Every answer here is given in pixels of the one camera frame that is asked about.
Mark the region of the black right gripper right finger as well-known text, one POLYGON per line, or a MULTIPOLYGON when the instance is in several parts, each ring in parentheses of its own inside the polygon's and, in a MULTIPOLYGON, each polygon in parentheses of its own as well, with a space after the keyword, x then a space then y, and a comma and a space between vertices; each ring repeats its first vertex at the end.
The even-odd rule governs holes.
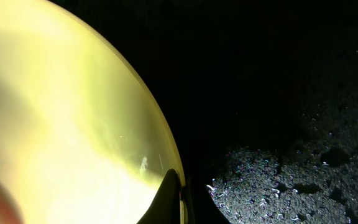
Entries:
POLYGON ((229 224, 213 202, 206 185, 195 179, 186 181, 186 207, 189 224, 229 224))

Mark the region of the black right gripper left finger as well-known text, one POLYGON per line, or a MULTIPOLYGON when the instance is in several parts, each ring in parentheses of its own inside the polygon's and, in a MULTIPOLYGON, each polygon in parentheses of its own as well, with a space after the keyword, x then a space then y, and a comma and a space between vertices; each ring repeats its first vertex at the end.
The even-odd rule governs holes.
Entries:
POLYGON ((137 224, 180 224, 180 180, 174 169, 167 171, 157 193, 137 224))

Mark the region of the yellow plate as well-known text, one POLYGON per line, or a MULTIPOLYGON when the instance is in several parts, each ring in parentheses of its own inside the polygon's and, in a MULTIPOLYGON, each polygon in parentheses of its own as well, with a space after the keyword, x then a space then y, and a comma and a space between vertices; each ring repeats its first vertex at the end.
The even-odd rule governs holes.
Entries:
POLYGON ((137 223, 170 169, 182 188, 161 109, 103 36, 50 1, 0 1, 0 223, 137 223))

